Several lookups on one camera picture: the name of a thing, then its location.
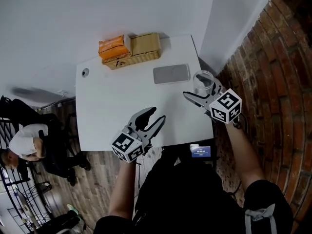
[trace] white table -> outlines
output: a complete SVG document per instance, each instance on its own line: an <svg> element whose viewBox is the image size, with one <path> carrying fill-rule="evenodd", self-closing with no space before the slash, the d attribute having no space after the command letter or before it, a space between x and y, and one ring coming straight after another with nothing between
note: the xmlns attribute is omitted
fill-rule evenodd
<svg viewBox="0 0 312 234"><path fill-rule="evenodd" d="M80 147L83 151L112 150L110 142L130 117L147 107L157 108L150 122L165 115L166 123L152 139L154 147L196 142L214 137L209 117L188 102L182 92L193 91L193 75L200 70L191 36L162 39L161 58L110 70L100 57L77 66L76 108ZM185 64L187 82L154 84L153 68ZM82 77L82 71L90 73Z"/></svg>

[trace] glass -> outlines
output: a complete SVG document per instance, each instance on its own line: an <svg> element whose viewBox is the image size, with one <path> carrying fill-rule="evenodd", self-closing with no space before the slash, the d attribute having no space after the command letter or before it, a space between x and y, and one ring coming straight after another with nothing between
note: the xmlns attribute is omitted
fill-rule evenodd
<svg viewBox="0 0 312 234"><path fill-rule="evenodd" d="M193 76L194 93L206 97L212 91L214 85L214 76L204 70L200 70Z"/></svg>

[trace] wooden floor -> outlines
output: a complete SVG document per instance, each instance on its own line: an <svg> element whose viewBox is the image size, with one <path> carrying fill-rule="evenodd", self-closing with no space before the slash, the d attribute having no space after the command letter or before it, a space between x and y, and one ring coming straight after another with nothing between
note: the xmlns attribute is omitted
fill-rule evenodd
<svg viewBox="0 0 312 234"><path fill-rule="evenodd" d="M75 100L55 104L52 107L44 109L42 113L54 113L60 121L65 124L67 116L76 112ZM239 184L239 179L234 171L234 158L228 136L225 128L216 126L215 137L218 147L218 155L220 160L217 163L217 173L220 175L225 191L233 192ZM77 122L74 118L71 121L72 134L77 135ZM79 141L72 141L72 147L75 153L80 151ZM36 163L37 171L41 175L36 176L38 182L49 181L53 188L46 192L44 197L52 210L54 216L64 214L68 211L66 204L72 204L76 207L88 228L86 233L93 233L96 222L108 214L108 205L110 195L115 184L118 171L119 159L112 152L85 152L91 163L91 170L85 171L80 167L75 167L78 183L75 187L71 187L66 179L48 174L43 169L40 162ZM138 177L140 184L145 181L146 175L151 170L155 162L160 158L161 149L151 149L146 156L140 156L136 166L136 184L135 198L138 195ZM242 189L236 195L239 205L243 205Z"/></svg>

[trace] person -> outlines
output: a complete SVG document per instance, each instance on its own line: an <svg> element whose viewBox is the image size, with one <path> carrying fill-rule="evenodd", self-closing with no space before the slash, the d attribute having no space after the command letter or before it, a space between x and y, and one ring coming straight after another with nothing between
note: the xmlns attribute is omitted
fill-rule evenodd
<svg viewBox="0 0 312 234"><path fill-rule="evenodd" d="M39 137L39 131L43 131L44 140ZM62 141L60 128L54 124L25 126L13 136L9 148L2 151L0 157L1 165L7 169L17 168L19 158L28 161L40 160L48 173L66 178L72 186L76 183L73 167L79 165L87 171L91 169L82 152L74 157L67 157L67 148Z"/></svg>
<svg viewBox="0 0 312 234"><path fill-rule="evenodd" d="M185 155L189 149L168 147L139 191L134 218L136 163L121 162L109 215L97 222L94 233L290 234L293 214L280 188L265 179L245 133L232 123L226 129L245 191L243 208L222 189L211 166ZM181 163L174 165L177 157Z"/></svg>
<svg viewBox="0 0 312 234"><path fill-rule="evenodd" d="M52 218L48 222L44 223L40 228L36 229L35 225L32 224L34 234L57 234L62 230L70 230L74 228L80 221L83 221L72 205L68 204L69 212L60 215L56 218Z"/></svg>

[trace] white shirt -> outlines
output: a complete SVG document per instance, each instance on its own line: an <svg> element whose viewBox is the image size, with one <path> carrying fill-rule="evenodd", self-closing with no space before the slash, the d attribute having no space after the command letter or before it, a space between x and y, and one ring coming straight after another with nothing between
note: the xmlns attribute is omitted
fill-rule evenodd
<svg viewBox="0 0 312 234"><path fill-rule="evenodd" d="M48 126L45 124L31 124L19 130L12 138L9 149L21 158L36 152L34 138L39 138L39 131L43 130L44 136L47 136Z"/></svg>

